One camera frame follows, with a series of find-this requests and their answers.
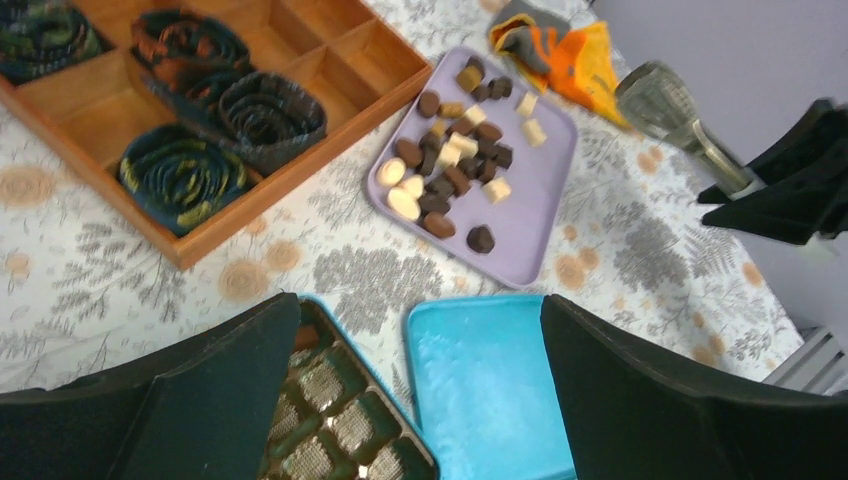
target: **milk chocolate piece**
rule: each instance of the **milk chocolate piece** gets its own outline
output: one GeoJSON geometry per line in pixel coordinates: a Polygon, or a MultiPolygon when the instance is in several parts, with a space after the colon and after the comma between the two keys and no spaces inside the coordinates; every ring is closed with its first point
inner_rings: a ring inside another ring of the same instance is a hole
{"type": "Polygon", "coordinates": [[[445,102],[439,107],[439,116],[444,118],[459,118],[465,113],[462,102],[445,102]]]}
{"type": "Polygon", "coordinates": [[[445,136],[445,131],[448,129],[448,123],[441,118],[437,119],[433,122],[433,125],[430,126],[430,132],[433,132],[439,138],[445,136]]]}
{"type": "Polygon", "coordinates": [[[311,350],[318,346],[320,340],[318,330],[315,327],[312,325],[301,326],[297,329],[297,335],[294,337],[294,349],[292,352],[311,350]]]}
{"type": "Polygon", "coordinates": [[[476,67],[465,67],[456,76],[456,83],[465,93],[471,93],[483,81],[483,72],[476,67]]]}
{"type": "Polygon", "coordinates": [[[453,183],[444,175],[439,175],[438,177],[430,180],[430,183],[424,186],[424,189],[444,198],[450,197],[454,193],[453,183]]]}
{"type": "Polygon", "coordinates": [[[432,148],[424,149],[424,159],[421,165],[418,166],[418,174],[422,177],[429,177],[433,174],[436,168],[436,161],[439,159],[439,151],[432,148]]]}
{"type": "Polygon", "coordinates": [[[498,143],[495,147],[498,149],[498,153],[495,155],[495,162],[498,163],[499,167],[508,169],[512,166],[512,148],[501,143],[498,143]]]}
{"type": "Polygon", "coordinates": [[[476,132],[478,138],[487,138],[493,142],[497,142],[503,137],[501,129],[492,122],[483,122],[477,125],[476,132]]]}
{"type": "Polygon", "coordinates": [[[483,60],[480,59],[477,55],[471,55],[468,57],[468,61],[465,62],[466,67],[474,67],[476,68],[483,77],[486,76],[486,66],[483,64],[483,60]]]}
{"type": "Polygon", "coordinates": [[[480,183],[489,183],[497,173],[498,164],[494,160],[486,160],[477,167],[477,180],[480,180],[480,183]]]}
{"type": "Polygon", "coordinates": [[[450,238],[456,235],[456,226],[449,218],[439,212],[430,212],[424,216],[424,229],[436,238],[450,238]]]}
{"type": "Polygon", "coordinates": [[[427,132],[421,137],[421,140],[418,141],[418,146],[421,149],[432,148],[433,150],[438,150],[442,148],[442,137],[436,135],[435,132],[427,132]]]}
{"type": "Polygon", "coordinates": [[[409,168],[417,168],[421,165],[423,155],[421,148],[408,138],[400,138],[395,143],[395,154],[403,160],[409,168]]]}
{"type": "Polygon", "coordinates": [[[495,238],[492,236],[492,231],[486,225],[474,227],[468,232],[468,248],[477,253],[489,253],[495,248],[495,238]]]}
{"type": "Polygon", "coordinates": [[[424,194],[418,199],[418,206],[421,207],[421,212],[427,215],[430,212],[438,212],[442,215],[450,211],[450,203],[445,197],[436,195],[435,193],[424,194]]]}
{"type": "Polygon", "coordinates": [[[462,173],[468,178],[477,178],[477,161],[471,157],[465,157],[456,164],[462,173]]]}
{"type": "Polygon", "coordinates": [[[453,165],[445,168],[443,175],[453,185],[454,194],[457,197],[461,197],[471,190],[471,180],[462,173],[462,170],[454,167],[453,165]]]}
{"type": "Polygon", "coordinates": [[[500,100],[503,98],[503,88],[501,88],[497,79],[489,82],[489,98],[492,100],[500,100]]]}
{"type": "Polygon", "coordinates": [[[453,122],[453,125],[448,127],[445,131],[447,135],[453,135],[454,133],[458,133],[463,136],[471,135],[471,132],[474,131],[474,124],[471,123],[471,120],[462,117],[459,120],[453,122]]]}
{"type": "Polygon", "coordinates": [[[489,87],[485,85],[478,85],[474,91],[471,92],[471,97],[474,98],[476,102],[483,102],[489,99],[489,87]]]}
{"type": "Polygon", "coordinates": [[[418,97],[418,112],[424,118],[432,118],[439,113],[441,104],[442,99],[439,97],[439,94],[432,90],[427,90],[418,97]]]}
{"type": "Polygon", "coordinates": [[[492,160],[498,154],[498,146],[495,142],[481,138],[477,140],[477,158],[480,160],[492,160]]]}

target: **orange cloth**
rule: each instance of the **orange cloth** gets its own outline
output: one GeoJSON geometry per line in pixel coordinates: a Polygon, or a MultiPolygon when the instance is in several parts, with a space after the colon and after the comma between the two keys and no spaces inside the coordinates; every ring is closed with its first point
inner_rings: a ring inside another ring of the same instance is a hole
{"type": "Polygon", "coordinates": [[[536,27],[531,17],[517,15],[493,27],[489,41],[495,52],[511,57],[522,75],[540,91],[550,88],[616,125],[628,127],[616,107],[618,77],[612,67],[612,42],[606,22],[572,30],[563,36],[556,28],[536,27]],[[532,42],[532,50],[505,50],[507,37],[520,30],[522,37],[532,42]],[[548,72],[540,73],[530,67],[539,61],[547,64],[548,72]]]}

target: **candy tray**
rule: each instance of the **candy tray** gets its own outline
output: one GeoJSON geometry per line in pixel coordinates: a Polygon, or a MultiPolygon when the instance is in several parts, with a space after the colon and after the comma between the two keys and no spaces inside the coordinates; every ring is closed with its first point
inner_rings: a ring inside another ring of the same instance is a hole
{"type": "Polygon", "coordinates": [[[431,66],[361,0],[77,0],[104,52],[15,85],[0,77],[0,102],[171,262],[191,267],[321,167],[410,102],[431,66]],[[327,136],[178,237],[154,221],[116,178],[139,135],[176,121],[140,79],[130,26],[140,14],[187,8],[218,19],[250,50],[255,68],[283,75],[318,100],[327,136]]]}
{"type": "Polygon", "coordinates": [[[436,480],[415,427],[317,301],[301,298],[317,346],[292,355],[259,472],[262,480],[436,480]]]}

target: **dark chocolate piece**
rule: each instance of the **dark chocolate piece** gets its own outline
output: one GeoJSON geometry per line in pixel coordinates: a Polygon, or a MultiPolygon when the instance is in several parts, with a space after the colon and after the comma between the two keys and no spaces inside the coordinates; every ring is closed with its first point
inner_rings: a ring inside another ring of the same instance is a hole
{"type": "Polygon", "coordinates": [[[442,148],[442,137],[435,132],[427,132],[423,137],[421,137],[421,140],[418,141],[418,146],[421,147],[421,149],[431,148],[438,151],[442,148]]]}
{"type": "Polygon", "coordinates": [[[418,112],[424,118],[433,118],[439,113],[439,106],[441,104],[442,99],[439,97],[439,94],[432,90],[427,90],[418,97],[418,112]]]}
{"type": "Polygon", "coordinates": [[[453,182],[444,175],[439,175],[438,177],[430,180],[430,183],[425,185],[424,189],[445,198],[450,197],[454,193],[453,182]]]}
{"type": "Polygon", "coordinates": [[[436,238],[450,238],[456,235],[456,226],[449,218],[439,212],[430,212],[424,216],[424,229],[436,238]]]}
{"type": "Polygon", "coordinates": [[[495,248],[495,238],[486,225],[472,228],[468,232],[466,241],[468,242],[468,248],[477,253],[489,253],[495,248]]]}
{"type": "Polygon", "coordinates": [[[495,161],[498,163],[499,167],[508,169],[512,166],[512,148],[507,147],[502,143],[498,143],[495,146],[498,149],[498,153],[495,155],[495,161]]]}
{"type": "Polygon", "coordinates": [[[477,140],[477,158],[480,160],[492,160],[500,150],[495,142],[481,138],[477,140]]]}
{"type": "Polygon", "coordinates": [[[489,82],[489,98],[492,100],[500,100],[503,98],[503,89],[497,79],[489,82]]]}
{"type": "Polygon", "coordinates": [[[503,84],[503,97],[509,98],[512,96],[512,79],[509,77],[501,77],[501,83],[503,84]]]}
{"type": "Polygon", "coordinates": [[[471,123],[471,120],[469,120],[465,117],[462,117],[459,120],[453,122],[453,125],[448,127],[448,130],[445,133],[449,136],[454,134],[454,133],[458,133],[460,135],[465,135],[467,137],[468,135],[471,135],[471,132],[473,132],[473,131],[474,131],[474,124],[471,123]]]}
{"type": "Polygon", "coordinates": [[[440,197],[435,193],[425,193],[418,199],[418,206],[421,207],[421,213],[427,215],[430,212],[438,212],[442,215],[450,211],[450,202],[445,197],[440,197]]]}
{"type": "Polygon", "coordinates": [[[486,77],[486,66],[483,64],[483,60],[481,60],[477,55],[471,55],[468,57],[468,61],[465,62],[465,66],[476,68],[484,78],[486,77]]]}
{"type": "Polygon", "coordinates": [[[445,171],[443,173],[445,178],[447,178],[451,184],[453,185],[454,194],[457,197],[461,197],[468,193],[471,190],[471,180],[462,173],[462,170],[456,168],[453,165],[448,165],[445,167],[445,171]]]}
{"type": "Polygon", "coordinates": [[[409,168],[417,168],[423,160],[421,148],[408,138],[401,138],[395,143],[395,154],[409,168]]]}
{"type": "Polygon", "coordinates": [[[489,87],[480,85],[471,92],[471,97],[477,103],[484,102],[489,99],[489,87]]]}
{"type": "Polygon", "coordinates": [[[477,167],[477,180],[483,185],[491,182],[498,173],[498,164],[494,160],[486,160],[477,167]]]}
{"type": "Polygon", "coordinates": [[[477,177],[477,161],[471,157],[461,159],[459,163],[456,164],[456,168],[458,168],[468,178],[477,177]]]}
{"type": "Polygon", "coordinates": [[[501,129],[492,122],[483,122],[477,125],[476,132],[478,138],[486,138],[493,142],[497,142],[503,137],[501,129]]]}
{"type": "Polygon", "coordinates": [[[436,168],[436,160],[439,159],[439,152],[432,148],[424,149],[424,160],[421,161],[421,165],[418,166],[418,174],[422,177],[429,177],[433,174],[433,170],[436,168]]]}

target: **white chocolate piece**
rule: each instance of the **white chocolate piece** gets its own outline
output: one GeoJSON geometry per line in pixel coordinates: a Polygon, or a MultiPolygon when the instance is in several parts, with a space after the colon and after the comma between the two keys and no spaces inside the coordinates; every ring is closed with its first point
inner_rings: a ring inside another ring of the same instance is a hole
{"type": "Polygon", "coordinates": [[[524,94],[524,98],[521,99],[521,102],[518,103],[518,107],[516,107],[515,111],[523,116],[530,117],[533,114],[533,109],[536,108],[536,99],[538,97],[534,95],[532,92],[527,92],[524,94]]]}
{"type": "Polygon", "coordinates": [[[498,177],[491,182],[483,185],[483,193],[492,204],[504,201],[512,194],[512,188],[506,183],[506,179],[498,177]]]}
{"type": "Polygon", "coordinates": [[[459,163],[460,158],[462,158],[462,150],[452,143],[446,143],[442,145],[442,149],[439,151],[439,157],[436,159],[436,165],[439,165],[440,167],[456,165],[459,163]]]}
{"type": "Polygon", "coordinates": [[[394,187],[406,173],[406,164],[400,158],[392,158],[377,169],[377,183],[384,187],[394,187]]]}
{"type": "Polygon", "coordinates": [[[424,177],[421,175],[413,175],[400,182],[398,187],[406,190],[410,195],[412,195],[412,198],[418,200],[421,198],[421,195],[424,195],[424,177]]]}
{"type": "Polygon", "coordinates": [[[531,147],[538,147],[545,143],[545,140],[548,139],[548,136],[545,135],[545,131],[542,130],[542,126],[539,125],[539,122],[536,121],[535,118],[531,118],[524,122],[521,125],[521,130],[524,132],[524,136],[527,137],[527,143],[529,143],[531,147]]]}
{"type": "Polygon", "coordinates": [[[465,118],[467,118],[475,127],[486,120],[486,112],[480,108],[480,105],[471,105],[468,107],[468,110],[465,111],[463,116],[465,116],[465,118]]]}
{"type": "Polygon", "coordinates": [[[418,205],[418,200],[412,198],[409,192],[400,187],[389,190],[386,203],[395,213],[409,221],[414,222],[421,216],[421,207],[418,205]]]}
{"type": "Polygon", "coordinates": [[[453,132],[448,139],[448,143],[458,148],[459,151],[466,157],[473,157],[474,155],[477,155],[477,140],[474,140],[473,138],[468,138],[465,135],[453,132]]]}

